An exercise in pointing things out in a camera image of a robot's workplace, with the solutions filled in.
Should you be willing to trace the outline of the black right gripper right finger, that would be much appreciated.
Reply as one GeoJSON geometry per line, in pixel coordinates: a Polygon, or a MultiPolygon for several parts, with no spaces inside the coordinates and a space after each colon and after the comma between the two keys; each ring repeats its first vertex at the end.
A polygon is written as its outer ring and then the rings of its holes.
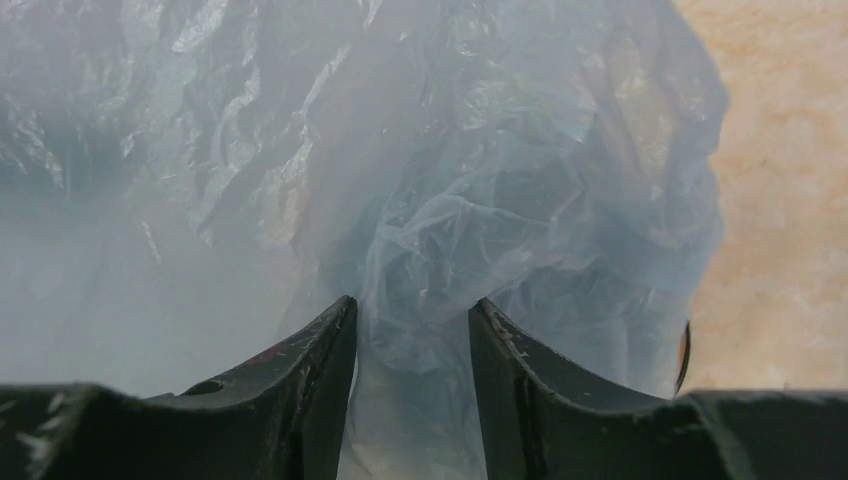
{"type": "Polygon", "coordinates": [[[672,400],[606,380],[491,302],[469,312],[492,479],[843,479],[843,391],[695,391],[672,400]]]}

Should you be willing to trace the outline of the orange trash bin gold rim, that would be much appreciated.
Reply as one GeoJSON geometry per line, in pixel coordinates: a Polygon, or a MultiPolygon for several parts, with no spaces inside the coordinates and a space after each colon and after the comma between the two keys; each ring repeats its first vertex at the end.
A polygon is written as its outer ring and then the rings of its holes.
{"type": "Polygon", "coordinates": [[[691,323],[687,322],[678,349],[678,374],[675,380],[675,394],[679,394],[686,379],[691,356],[691,323]]]}

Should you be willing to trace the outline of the translucent blue plastic bag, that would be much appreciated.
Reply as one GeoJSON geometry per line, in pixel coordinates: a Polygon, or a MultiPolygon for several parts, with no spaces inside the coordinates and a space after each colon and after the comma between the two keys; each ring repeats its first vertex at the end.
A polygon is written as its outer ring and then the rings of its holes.
{"type": "Polygon", "coordinates": [[[482,298],[674,393],[727,106],[670,1],[5,1],[1,379],[172,391],[349,295],[341,477],[482,479],[482,298]]]}

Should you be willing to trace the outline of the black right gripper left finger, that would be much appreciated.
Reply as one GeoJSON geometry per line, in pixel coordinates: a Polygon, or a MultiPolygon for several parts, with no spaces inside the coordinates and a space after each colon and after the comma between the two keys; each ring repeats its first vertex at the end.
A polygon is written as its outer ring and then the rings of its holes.
{"type": "Polygon", "coordinates": [[[357,345],[339,298],[296,334],[182,394],[90,383],[1,389],[5,479],[333,479],[357,345]]]}

